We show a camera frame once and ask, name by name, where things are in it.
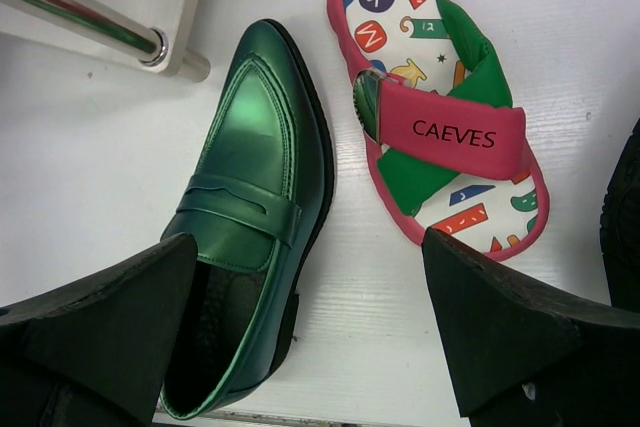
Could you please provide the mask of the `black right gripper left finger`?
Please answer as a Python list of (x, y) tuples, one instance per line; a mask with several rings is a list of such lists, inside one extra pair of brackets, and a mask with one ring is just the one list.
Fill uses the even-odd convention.
[(195, 264), (178, 234), (2, 308), (2, 425), (151, 425)]

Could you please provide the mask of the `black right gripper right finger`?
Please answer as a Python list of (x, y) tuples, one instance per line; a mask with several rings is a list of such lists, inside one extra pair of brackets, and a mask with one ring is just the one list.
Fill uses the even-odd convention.
[(636, 426), (639, 316), (433, 228), (424, 270), (459, 414), (473, 426)]

